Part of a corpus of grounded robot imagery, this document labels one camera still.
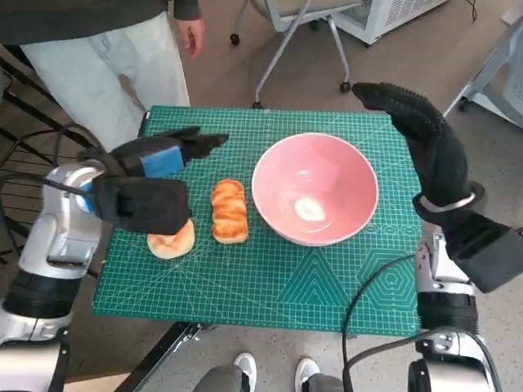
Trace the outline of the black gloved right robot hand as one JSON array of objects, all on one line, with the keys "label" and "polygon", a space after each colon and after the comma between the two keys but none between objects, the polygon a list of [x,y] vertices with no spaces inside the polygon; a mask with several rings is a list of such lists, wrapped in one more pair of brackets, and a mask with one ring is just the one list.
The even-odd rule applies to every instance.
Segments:
[{"label": "black gloved right robot hand", "polygon": [[463,144],[428,98],[385,82],[358,82],[352,91],[366,109],[390,116],[407,142],[428,202],[447,207],[471,196]]}]

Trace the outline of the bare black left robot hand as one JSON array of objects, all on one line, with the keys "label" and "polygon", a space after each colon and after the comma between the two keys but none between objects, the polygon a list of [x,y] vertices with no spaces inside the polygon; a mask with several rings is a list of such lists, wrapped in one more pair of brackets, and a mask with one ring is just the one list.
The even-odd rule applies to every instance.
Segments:
[{"label": "bare black left robot hand", "polygon": [[228,139],[225,133],[202,134],[199,127],[187,127],[141,136],[108,153],[92,147],[79,153],[78,159],[96,160],[116,176],[165,178],[185,169],[193,159],[206,158]]}]

